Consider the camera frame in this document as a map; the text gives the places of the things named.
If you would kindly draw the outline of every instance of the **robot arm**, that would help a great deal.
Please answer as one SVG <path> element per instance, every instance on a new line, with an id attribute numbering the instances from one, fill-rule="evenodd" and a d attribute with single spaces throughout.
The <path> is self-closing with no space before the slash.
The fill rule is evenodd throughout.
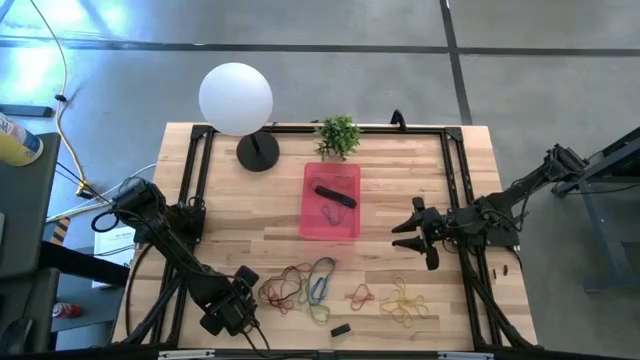
<path id="1" fill-rule="evenodd" d="M 455 238 L 465 247 L 518 245 L 518 224 L 524 213 L 511 215 L 511 208 L 526 201 L 534 192 L 552 182 L 571 181 L 578 178 L 588 163 L 578 157 L 571 148 L 555 145 L 547 151 L 543 164 L 508 189 L 481 196 L 473 204 L 460 209 L 450 209 L 441 215 L 435 207 L 425 208 L 422 198 L 413 199 L 413 214 L 392 233 L 418 231 L 411 239 L 396 240 L 394 246 L 406 247 L 426 254 L 427 268 L 438 268 L 438 251 L 433 243 Z"/>
<path id="2" fill-rule="evenodd" d="M 118 194 L 113 199 L 111 210 L 104 213 L 114 214 L 119 221 L 136 229 L 136 242 L 149 242 L 155 246 L 177 272 L 167 291 L 158 298 L 148 319 L 145 318 L 132 333 L 134 336 L 128 337 L 125 342 L 139 343 L 144 339 L 151 321 L 154 321 L 158 312 L 164 310 L 181 281 L 186 281 L 191 298 L 204 312 L 200 325 L 211 334 L 218 335 L 226 328 L 229 335 L 234 336 L 242 333 L 247 326 L 257 324 L 254 317 L 257 304 L 251 288 L 258 281 L 258 275 L 246 266 L 240 267 L 233 276 L 219 273 L 200 263 L 187 248 L 185 241 L 191 238 L 189 232 L 201 223 L 197 217 L 204 216 L 204 211 L 200 210 L 197 206 L 184 204 L 167 206 L 158 187 L 141 180 Z M 110 230 L 95 228 L 99 218 L 94 219 L 94 230 Z"/>

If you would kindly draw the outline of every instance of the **white lamp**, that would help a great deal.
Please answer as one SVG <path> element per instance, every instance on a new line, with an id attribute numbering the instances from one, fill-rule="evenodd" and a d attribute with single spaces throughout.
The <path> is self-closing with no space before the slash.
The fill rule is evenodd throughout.
<path id="1" fill-rule="evenodd" d="M 278 142 L 258 131 L 273 109 L 271 87 L 258 70 L 240 63 L 216 67 L 202 80 L 199 101 L 202 115 L 216 130 L 244 136 L 236 148 L 242 166 L 265 171 L 275 165 L 280 156 Z"/>

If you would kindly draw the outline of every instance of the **potted plant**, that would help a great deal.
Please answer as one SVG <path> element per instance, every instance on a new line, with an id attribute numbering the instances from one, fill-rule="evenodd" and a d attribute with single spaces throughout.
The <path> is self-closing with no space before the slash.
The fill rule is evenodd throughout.
<path id="1" fill-rule="evenodd" d="M 353 123 L 351 116 L 338 115 L 325 118 L 324 126 L 317 127 L 314 132 L 323 137 L 318 143 L 318 153 L 324 161 L 325 156 L 332 154 L 340 156 L 342 161 L 347 160 L 346 155 L 356 152 L 356 146 L 360 145 L 360 133 L 362 130 Z"/>

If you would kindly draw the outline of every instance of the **gray floor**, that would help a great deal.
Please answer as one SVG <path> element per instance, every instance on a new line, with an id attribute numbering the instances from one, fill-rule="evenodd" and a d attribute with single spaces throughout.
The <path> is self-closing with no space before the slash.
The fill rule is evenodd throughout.
<path id="1" fill-rule="evenodd" d="M 73 39 L 224 44 L 446 46 L 437 0 L 39 1 L 54 30 Z M 460 46 L 638 48 L 633 0 L 450 0 Z M 16 1 L 0 37 L 48 36 L 27 1 Z M 326 52 L 67 50 L 63 126 L 88 178 L 108 189 L 155 162 L 169 121 L 201 121 L 197 91 L 218 64 L 248 63 L 274 93 L 274 121 L 347 113 L 385 123 L 460 124 L 449 56 Z M 585 157 L 640 123 L 638 57 L 462 56 L 473 123 L 490 127 L 504 186 L 538 166 L 555 143 Z M 54 48 L 0 48 L 0 102 L 54 105 L 62 73 Z M 51 119 L 17 119 L 36 133 Z M 60 161 L 71 164 L 66 151 Z M 50 213 L 79 200 L 56 179 Z M 579 197 L 531 199 L 521 236 L 527 291 L 540 344 L 636 358 L 640 301 L 587 295 L 603 275 Z M 89 221 L 74 218 L 66 242 L 90 246 Z"/>

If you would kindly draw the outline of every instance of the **lamp stand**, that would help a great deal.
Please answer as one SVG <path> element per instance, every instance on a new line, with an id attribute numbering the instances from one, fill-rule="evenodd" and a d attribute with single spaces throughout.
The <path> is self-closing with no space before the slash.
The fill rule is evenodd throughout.
<path id="1" fill-rule="evenodd" d="M 240 164 L 249 171 L 265 171 L 280 157 L 278 141 L 269 133 L 258 131 L 240 139 L 236 154 Z"/>

